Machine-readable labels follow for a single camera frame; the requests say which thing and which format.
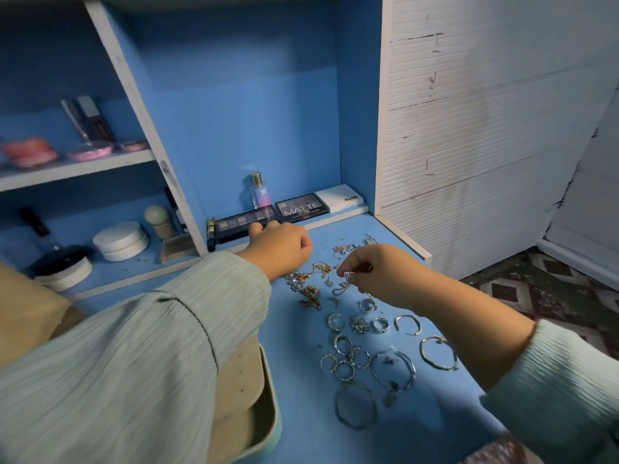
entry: white wall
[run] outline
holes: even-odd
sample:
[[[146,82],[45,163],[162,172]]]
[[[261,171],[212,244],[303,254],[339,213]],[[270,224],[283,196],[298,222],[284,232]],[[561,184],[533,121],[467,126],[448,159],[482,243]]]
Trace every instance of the white wall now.
[[[381,213],[462,278],[534,245],[619,79],[619,0],[395,0]]]
[[[577,267],[588,275],[600,280],[601,268],[619,280],[619,94],[595,135],[545,238],[599,266],[597,272]],[[619,289],[617,281],[600,281]]]

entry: ribbed cuff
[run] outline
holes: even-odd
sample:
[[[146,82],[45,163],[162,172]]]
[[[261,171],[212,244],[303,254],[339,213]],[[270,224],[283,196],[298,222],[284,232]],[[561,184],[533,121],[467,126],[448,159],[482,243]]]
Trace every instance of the ribbed cuff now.
[[[269,307],[264,273],[228,252],[206,256],[158,291],[177,297],[205,328],[218,367],[260,327]]]
[[[618,419],[619,363],[541,320],[527,350],[481,402],[546,464],[582,462],[607,446]]]

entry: light green sleeve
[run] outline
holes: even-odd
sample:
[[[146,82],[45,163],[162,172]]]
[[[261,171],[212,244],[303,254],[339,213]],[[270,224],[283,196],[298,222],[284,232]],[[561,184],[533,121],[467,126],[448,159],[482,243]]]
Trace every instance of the light green sleeve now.
[[[205,257],[0,369],[0,462],[204,464],[218,367],[264,320],[255,265]]]
[[[553,323],[482,405],[545,464],[619,463],[619,362]]]

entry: person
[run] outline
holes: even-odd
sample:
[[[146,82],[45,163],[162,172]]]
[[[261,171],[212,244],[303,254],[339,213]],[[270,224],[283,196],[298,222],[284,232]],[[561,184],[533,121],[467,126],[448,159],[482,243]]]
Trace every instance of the person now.
[[[0,369],[0,461],[204,463],[218,368],[265,318],[268,282],[311,251],[301,226],[252,225],[247,249],[205,257]],[[482,404],[546,464],[619,462],[619,365],[578,335],[394,246],[356,249],[344,272],[434,322]]]

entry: patterned floor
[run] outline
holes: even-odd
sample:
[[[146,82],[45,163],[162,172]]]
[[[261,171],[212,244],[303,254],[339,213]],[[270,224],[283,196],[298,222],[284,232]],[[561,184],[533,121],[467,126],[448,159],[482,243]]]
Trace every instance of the patterned floor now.
[[[494,270],[483,270],[467,277],[463,282],[533,320],[548,319],[570,329],[598,350],[619,360],[617,291],[536,249],[530,249],[511,259],[510,263],[502,266],[499,263],[493,266]],[[540,279],[549,277],[533,267],[564,283],[541,283],[544,286],[541,288]],[[491,463],[543,464],[530,450],[511,437],[499,438],[463,462]]]

